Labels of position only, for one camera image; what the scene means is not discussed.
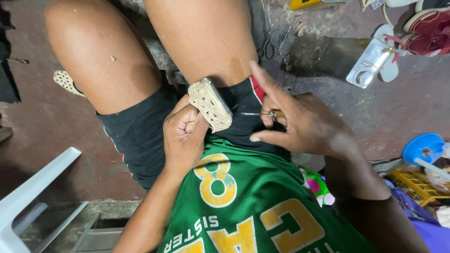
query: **metal tin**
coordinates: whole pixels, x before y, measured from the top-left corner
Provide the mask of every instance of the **metal tin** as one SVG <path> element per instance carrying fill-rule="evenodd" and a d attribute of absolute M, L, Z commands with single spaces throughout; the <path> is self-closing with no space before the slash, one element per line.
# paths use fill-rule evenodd
<path fill-rule="evenodd" d="M 391 54 L 379 39 L 331 38 L 315 70 L 364 89 Z"/>
<path fill-rule="evenodd" d="M 351 0 L 291 0 L 290 9 L 312 11 L 332 5 L 344 4 L 350 1 Z"/>

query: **black shorts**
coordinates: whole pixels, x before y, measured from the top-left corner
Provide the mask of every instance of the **black shorts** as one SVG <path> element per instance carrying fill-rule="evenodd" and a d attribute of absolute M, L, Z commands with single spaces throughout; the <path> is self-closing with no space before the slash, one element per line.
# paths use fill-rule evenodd
<path fill-rule="evenodd" d="M 265 129 L 259 116 L 241 114 L 261 111 L 264 91 L 253 77 L 218 91 L 232 109 L 233 123 L 226 130 L 214 134 L 209 130 L 208 134 L 228 139 L 241 148 L 289 156 L 289 152 L 279 146 L 251 142 L 249 139 L 252 133 Z M 166 156 L 162 124 L 177 102 L 174 86 L 163 81 L 157 92 L 137 105 L 110 115 L 96 113 L 103 122 L 105 133 L 112 139 L 117 151 L 122 153 L 122 160 L 133 179 L 146 191 L 164 167 Z"/>

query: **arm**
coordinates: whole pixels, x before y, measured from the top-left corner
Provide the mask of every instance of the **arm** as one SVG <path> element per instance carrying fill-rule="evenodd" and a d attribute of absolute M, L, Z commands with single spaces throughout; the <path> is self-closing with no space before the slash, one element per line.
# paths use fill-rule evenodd
<path fill-rule="evenodd" d="M 367 162 L 350 127 L 315 95 L 292 97 L 257 63 L 250 63 L 250 68 L 266 92 L 261 109 L 265 126 L 273 126 L 270 110 L 280 109 L 286 118 L 278 121 L 287 129 L 285 133 L 260 131 L 250 140 L 324 155 L 335 206 L 362 235 L 382 252 L 429 252 L 388 186 Z"/>
<path fill-rule="evenodd" d="M 200 161 L 209 123 L 185 95 L 164 121 L 166 164 L 127 222 L 114 253 L 147 253 L 158 249 L 186 174 Z"/>

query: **red sneaker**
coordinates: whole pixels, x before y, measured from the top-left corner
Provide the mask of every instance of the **red sneaker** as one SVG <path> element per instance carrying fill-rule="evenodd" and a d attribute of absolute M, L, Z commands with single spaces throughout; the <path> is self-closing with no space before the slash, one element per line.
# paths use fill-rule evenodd
<path fill-rule="evenodd" d="M 408 34 L 403 36 L 405 45 L 401 49 L 409 54 L 436 56 L 450 53 L 450 37 L 447 35 L 422 36 Z"/>
<path fill-rule="evenodd" d="M 450 7 L 422 10 L 406 22 L 403 30 L 423 36 L 450 36 Z"/>

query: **green jersey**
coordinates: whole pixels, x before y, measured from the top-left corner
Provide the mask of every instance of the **green jersey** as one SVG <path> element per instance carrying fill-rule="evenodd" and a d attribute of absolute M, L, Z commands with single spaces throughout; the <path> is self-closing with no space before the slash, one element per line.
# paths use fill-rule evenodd
<path fill-rule="evenodd" d="M 207 137 L 181 185 L 159 253 L 376 252 L 322 209 L 286 159 Z"/>

